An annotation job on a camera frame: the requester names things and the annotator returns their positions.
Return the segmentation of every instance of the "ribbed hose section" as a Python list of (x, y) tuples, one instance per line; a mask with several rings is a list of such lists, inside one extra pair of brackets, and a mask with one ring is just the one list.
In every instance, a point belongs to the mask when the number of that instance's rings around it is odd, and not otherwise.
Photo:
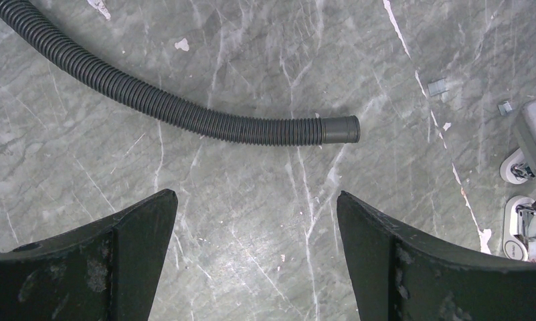
[(0, 17), (57, 67), (139, 112), (200, 135), (261, 145), (358, 142), (355, 116), (270, 120), (216, 112), (164, 92), (102, 61), (63, 34), (27, 0), (0, 0)]

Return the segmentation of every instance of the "marble surface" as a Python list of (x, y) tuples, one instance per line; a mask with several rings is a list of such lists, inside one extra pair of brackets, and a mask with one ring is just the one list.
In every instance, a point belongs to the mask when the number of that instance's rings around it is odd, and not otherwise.
[[(110, 19), (87, 0), (33, 2), (116, 67), (210, 108), (360, 118), (359, 144), (202, 138), (85, 87), (0, 20), (0, 251), (173, 189), (151, 320), (356, 320), (340, 190), (495, 255), (506, 200), (536, 197), (536, 181), (499, 177), (517, 142), (497, 108), (536, 99), (536, 0), (106, 0)], [(440, 78), (449, 91), (429, 97)]]

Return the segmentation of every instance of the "black cable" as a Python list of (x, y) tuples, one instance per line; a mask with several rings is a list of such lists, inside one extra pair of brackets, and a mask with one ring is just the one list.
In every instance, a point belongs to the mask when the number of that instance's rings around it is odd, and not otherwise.
[(272, 120), (210, 110), (102, 61), (60, 31), (28, 0), (0, 0), (0, 17), (57, 67), (92, 89), (168, 124), (230, 142), (315, 145), (358, 142), (356, 116)]

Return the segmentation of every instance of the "hose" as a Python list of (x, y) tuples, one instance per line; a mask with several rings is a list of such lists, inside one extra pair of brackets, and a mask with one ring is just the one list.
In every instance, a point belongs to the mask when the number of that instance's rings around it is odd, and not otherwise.
[(60, 31), (28, 0), (0, 0), (0, 18), (41, 55), (83, 84), (179, 128), (229, 142), (274, 146), (360, 139), (356, 116), (290, 120), (242, 117), (169, 94), (102, 61)]

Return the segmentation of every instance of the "hose end cuff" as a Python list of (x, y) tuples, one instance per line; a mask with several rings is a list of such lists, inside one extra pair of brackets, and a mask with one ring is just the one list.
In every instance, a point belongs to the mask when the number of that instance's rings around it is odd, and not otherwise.
[(360, 122), (356, 116), (323, 118), (322, 144), (337, 144), (346, 142), (359, 142)]

